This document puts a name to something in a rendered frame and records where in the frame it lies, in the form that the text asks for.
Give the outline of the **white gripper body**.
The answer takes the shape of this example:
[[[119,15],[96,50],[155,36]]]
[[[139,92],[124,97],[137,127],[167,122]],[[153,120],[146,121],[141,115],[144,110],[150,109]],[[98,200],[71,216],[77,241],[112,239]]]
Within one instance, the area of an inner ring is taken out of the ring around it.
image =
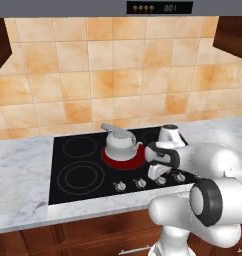
[[[171,170],[171,167],[164,166],[161,164],[155,164],[151,165],[148,169],[148,177],[151,180],[156,180],[158,179],[161,175],[169,172]]]

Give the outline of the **silver kettle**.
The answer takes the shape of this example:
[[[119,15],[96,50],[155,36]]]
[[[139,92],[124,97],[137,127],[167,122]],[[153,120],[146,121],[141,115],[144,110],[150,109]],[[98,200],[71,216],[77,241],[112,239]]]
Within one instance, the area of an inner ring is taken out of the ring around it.
[[[142,142],[132,132],[106,123],[101,128],[108,132],[105,153],[110,159],[128,161],[136,156]]]

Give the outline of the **brown wooden drawer front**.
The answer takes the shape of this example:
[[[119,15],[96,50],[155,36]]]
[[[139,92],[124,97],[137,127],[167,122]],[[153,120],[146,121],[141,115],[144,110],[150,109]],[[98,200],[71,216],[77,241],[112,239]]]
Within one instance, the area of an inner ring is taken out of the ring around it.
[[[65,235],[65,247],[78,249],[83,256],[118,256],[121,251],[152,246],[161,230],[150,220],[147,210],[97,217],[65,225],[72,230],[72,233]]]

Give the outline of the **black hob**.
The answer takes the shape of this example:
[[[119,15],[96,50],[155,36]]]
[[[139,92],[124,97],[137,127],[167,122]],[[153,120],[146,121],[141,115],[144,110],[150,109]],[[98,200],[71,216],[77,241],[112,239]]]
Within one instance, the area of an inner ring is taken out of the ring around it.
[[[142,142],[137,155],[127,162],[116,162],[105,154],[105,132],[56,137],[53,143],[49,203],[51,205],[88,200],[118,194],[134,193],[160,188],[191,184],[197,177],[172,169],[161,175],[165,185],[158,185],[148,177],[149,164],[144,158],[144,147],[158,139],[160,128],[140,128],[133,131]],[[182,173],[186,180],[177,182],[175,176]],[[146,181],[145,188],[138,188],[135,180]],[[124,182],[126,189],[118,192],[114,182]]]

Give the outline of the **brown wooden cupboard door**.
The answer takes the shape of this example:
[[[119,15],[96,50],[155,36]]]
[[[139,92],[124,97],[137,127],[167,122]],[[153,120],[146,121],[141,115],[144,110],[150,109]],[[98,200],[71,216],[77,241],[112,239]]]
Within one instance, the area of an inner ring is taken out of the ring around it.
[[[0,256],[35,256],[57,248],[50,226],[0,234]]]

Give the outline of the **grey range hood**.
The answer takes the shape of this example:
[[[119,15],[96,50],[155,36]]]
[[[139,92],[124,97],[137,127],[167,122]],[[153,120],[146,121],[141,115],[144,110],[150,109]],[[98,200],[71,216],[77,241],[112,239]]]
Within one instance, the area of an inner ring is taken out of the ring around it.
[[[2,18],[242,16],[242,0],[0,0]]]

